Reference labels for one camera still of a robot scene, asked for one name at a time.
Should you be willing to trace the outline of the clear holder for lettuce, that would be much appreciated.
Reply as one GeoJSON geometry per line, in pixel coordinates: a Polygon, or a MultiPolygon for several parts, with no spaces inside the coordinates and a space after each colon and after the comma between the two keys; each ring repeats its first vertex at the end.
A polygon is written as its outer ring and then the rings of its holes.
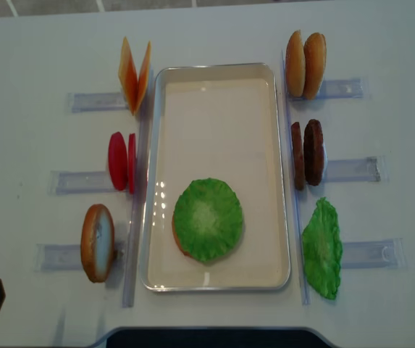
{"type": "Polygon", "coordinates": [[[395,268],[407,266],[402,239],[344,242],[343,269],[395,268]]]}

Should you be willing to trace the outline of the brown meat patty right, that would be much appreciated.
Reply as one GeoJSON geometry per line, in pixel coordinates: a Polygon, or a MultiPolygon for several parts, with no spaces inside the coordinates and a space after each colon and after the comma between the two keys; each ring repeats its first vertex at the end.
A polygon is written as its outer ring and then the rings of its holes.
{"type": "Polygon", "coordinates": [[[305,177],[309,185],[318,186],[324,170],[324,138],[321,123],[311,119],[304,131],[303,155],[305,177]]]}

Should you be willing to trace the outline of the clear long strip left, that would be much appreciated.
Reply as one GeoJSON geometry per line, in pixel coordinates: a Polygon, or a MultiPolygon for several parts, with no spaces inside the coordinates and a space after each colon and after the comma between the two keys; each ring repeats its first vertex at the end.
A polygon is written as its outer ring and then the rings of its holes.
{"type": "Polygon", "coordinates": [[[138,254],[140,247],[143,218],[145,217],[146,191],[148,180],[148,161],[151,152],[151,132],[154,115],[154,69],[150,68],[148,88],[141,105],[138,134],[138,153],[136,165],[136,185],[133,194],[130,231],[127,236],[125,253],[125,277],[122,291],[122,307],[134,305],[135,286],[138,280],[138,254]]]}

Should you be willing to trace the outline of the bottom bun slice under lettuce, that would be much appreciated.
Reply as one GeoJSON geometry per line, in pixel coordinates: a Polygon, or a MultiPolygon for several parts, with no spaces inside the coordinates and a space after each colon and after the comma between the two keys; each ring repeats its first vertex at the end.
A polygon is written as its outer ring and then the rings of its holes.
{"type": "Polygon", "coordinates": [[[185,251],[182,248],[181,244],[180,244],[180,240],[179,240],[177,232],[175,230],[175,218],[174,218],[174,216],[172,216],[172,235],[174,237],[177,248],[182,252],[182,254],[184,254],[186,257],[189,257],[189,258],[193,259],[192,255],[189,252],[185,251]]]}

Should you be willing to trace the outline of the clear holder for patties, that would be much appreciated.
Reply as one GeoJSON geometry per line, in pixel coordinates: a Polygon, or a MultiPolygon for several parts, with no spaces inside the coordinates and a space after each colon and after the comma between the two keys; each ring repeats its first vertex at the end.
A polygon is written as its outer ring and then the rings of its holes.
{"type": "Polygon", "coordinates": [[[388,180],[383,156],[330,160],[322,181],[325,183],[381,182],[388,180]]]}

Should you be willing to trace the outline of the clear holder for cheese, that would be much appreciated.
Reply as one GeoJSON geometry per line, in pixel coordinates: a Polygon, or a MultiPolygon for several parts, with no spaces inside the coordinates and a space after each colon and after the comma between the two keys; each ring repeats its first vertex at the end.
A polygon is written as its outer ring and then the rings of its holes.
{"type": "Polygon", "coordinates": [[[67,106],[72,113],[129,109],[121,92],[93,94],[68,93],[67,106]]]}

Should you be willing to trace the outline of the red tomato slice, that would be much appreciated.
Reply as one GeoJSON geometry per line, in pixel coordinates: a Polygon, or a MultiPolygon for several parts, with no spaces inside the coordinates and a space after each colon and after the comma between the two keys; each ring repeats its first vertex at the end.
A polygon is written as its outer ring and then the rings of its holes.
{"type": "Polygon", "coordinates": [[[120,132],[113,133],[109,140],[108,167],[114,188],[123,191],[127,186],[127,150],[120,132]]]}
{"type": "Polygon", "coordinates": [[[134,133],[129,135],[128,140],[128,187],[130,194],[135,192],[135,169],[136,169],[136,137],[134,133]]]}

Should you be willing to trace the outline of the clear holder for left bun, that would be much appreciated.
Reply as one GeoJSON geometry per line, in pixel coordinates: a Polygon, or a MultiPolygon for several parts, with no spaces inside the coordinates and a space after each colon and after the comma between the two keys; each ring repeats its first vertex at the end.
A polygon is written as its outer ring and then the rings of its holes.
{"type": "Polygon", "coordinates": [[[83,270],[79,244],[37,244],[34,271],[83,270]]]}

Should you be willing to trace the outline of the orange cheese slice left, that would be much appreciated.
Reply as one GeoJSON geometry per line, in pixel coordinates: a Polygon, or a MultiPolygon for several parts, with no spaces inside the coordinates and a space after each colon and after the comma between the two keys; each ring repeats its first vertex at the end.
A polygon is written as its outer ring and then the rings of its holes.
{"type": "Polygon", "coordinates": [[[124,37],[122,42],[118,77],[129,110],[134,115],[138,95],[138,77],[127,37],[124,37]]]}

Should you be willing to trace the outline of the white rectangular tray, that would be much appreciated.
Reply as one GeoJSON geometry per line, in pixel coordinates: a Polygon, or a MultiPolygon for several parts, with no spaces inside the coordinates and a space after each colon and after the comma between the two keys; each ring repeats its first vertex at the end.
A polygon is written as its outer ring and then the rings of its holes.
{"type": "Polygon", "coordinates": [[[154,86],[140,272],[147,289],[275,290],[290,276],[276,83],[263,63],[171,67],[154,86]],[[236,193],[243,235],[208,264],[186,257],[172,235],[175,203],[196,179],[236,193]]]}

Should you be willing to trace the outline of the brown meat patty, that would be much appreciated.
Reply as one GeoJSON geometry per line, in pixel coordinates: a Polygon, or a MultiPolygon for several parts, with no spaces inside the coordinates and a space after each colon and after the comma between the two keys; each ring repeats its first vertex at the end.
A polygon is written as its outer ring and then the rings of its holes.
{"type": "Polygon", "coordinates": [[[305,177],[309,185],[318,186],[324,170],[324,138],[321,123],[311,119],[304,131],[303,155],[305,177]]]}
{"type": "Polygon", "coordinates": [[[301,128],[299,122],[294,122],[291,125],[291,137],[293,147],[294,184],[297,190],[302,191],[304,190],[306,179],[301,128]]]}

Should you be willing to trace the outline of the brown meat patty left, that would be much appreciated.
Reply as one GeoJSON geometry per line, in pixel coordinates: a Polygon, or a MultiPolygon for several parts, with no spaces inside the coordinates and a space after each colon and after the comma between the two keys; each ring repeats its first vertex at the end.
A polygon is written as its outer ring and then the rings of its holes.
{"type": "Polygon", "coordinates": [[[306,179],[301,128],[299,122],[294,122],[291,125],[291,137],[293,147],[294,184],[297,190],[302,191],[304,190],[306,179]]]}

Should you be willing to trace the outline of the green lettuce leaf upright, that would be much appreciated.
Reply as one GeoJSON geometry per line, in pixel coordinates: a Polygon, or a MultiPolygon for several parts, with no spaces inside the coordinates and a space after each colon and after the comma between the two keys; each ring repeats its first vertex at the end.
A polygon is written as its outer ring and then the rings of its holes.
{"type": "Polygon", "coordinates": [[[316,202],[302,234],[304,273],[309,285],[323,298],[336,299],[341,283],[343,243],[335,207],[324,197],[316,202]]]}

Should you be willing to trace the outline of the brown bun slice left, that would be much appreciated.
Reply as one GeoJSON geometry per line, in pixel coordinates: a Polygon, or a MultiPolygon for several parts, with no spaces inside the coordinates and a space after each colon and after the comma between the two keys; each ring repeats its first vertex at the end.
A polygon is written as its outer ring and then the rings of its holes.
{"type": "Polygon", "coordinates": [[[103,283],[107,280],[114,260],[114,222],[103,204],[90,206],[85,214],[80,257],[91,282],[103,283]]]}

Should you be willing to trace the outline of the clear holder for tomato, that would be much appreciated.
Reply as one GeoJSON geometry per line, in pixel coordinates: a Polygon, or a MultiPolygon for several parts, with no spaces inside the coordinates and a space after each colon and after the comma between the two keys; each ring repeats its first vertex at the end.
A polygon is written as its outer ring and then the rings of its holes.
{"type": "Polygon", "coordinates": [[[49,178],[50,195],[97,194],[114,191],[114,185],[106,171],[51,171],[49,178]]]}

